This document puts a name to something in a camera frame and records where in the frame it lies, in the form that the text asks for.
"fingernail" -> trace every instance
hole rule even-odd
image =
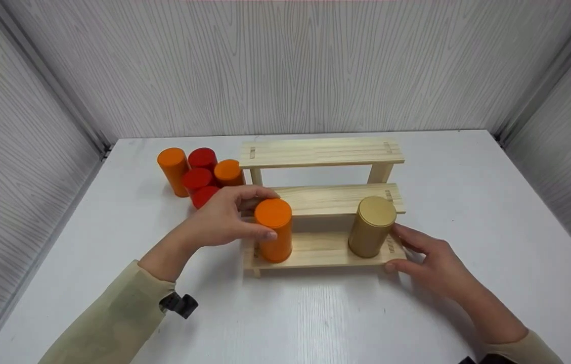
[[[386,263],[384,265],[385,272],[394,272],[396,271],[396,265],[394,263]]]

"cylinder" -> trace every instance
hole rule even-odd
[[[218,186],[242,186],[244,182],[243,170],[235,159],[225,159],[218,163],[214,169],[215,179]]]
[[[202,206],[204,206],[218,191],[220,191],[220,189],[216,186],[202,187],[196,191],[193,196],[191,196],[193,207],[195,207],[196,210],[202,209]]]
[[[218,164],[218,159],[211,148],[197,148],[189,154],[191,168],[204,168],[213,174],[216,164]]]
[[[199,189],[215,185],[213,182],[213,175],[209,170],[204,168],[193,168],[189,172],[184,173],[182,184],[189,193],[189,196],[191,196],[191,200],[193,199],[193,194]]]
[[[173,193],[180,197],[188,196],[189,193],[182,184],[182,176],[189,170],[189,166],[186,164],[184,150],[179,148],[162,150],[162,152],[157,155],[157,164],[160,165],[160,168],[162,168],[162,171],[166,175],[166,179]]]
[[[376,256],[380,253],[396,216],[396,208],[386,198],[364,198],[357,207],[353,228],[348,236],[350,250],[362,258]]]
[[[259,240],[260,255],[272,263],[280,263],[292,254],[292,209],[280,198],[261,201],[253,213],[260,225],[276,232],[276,240]]]

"wooden shelf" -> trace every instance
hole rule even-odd
[[[240,167],[287,168],[404,163],[397,143],[385,138],[297,139],[245,142]]]
[[[348,232],[293,233],[292,254],[281,263],[267,262],[253,241],[243,242],[244,269],[253,270],[257,277],[261,269],[380,265],[396,258],[406,259],[406,255],[400,242],[392,237],[387,237],[374,258],[356,256],[348,248]]]
[[[276,187],[273,189],[292,207],[292,216],[354,214],[368,196],[391,201],[399,214],[406,212],[396,184]]]

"sleeve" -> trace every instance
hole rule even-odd
[[[486,345],[487,354],[498,354],[516,364],[563,364],[562,360],[532,330],[516,343]]]
[[[56,339],[39,364],[127,364],[164,318],[159,302],[175,283],[137,265],[126,267]]]

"black wristband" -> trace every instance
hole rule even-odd
[[[160,306],[164,309],[177,312],[178,315],[188,319],[193,311],[198,308],[198,301],[190,295],[180,297],[177,293],[173,292],[160,301]]]

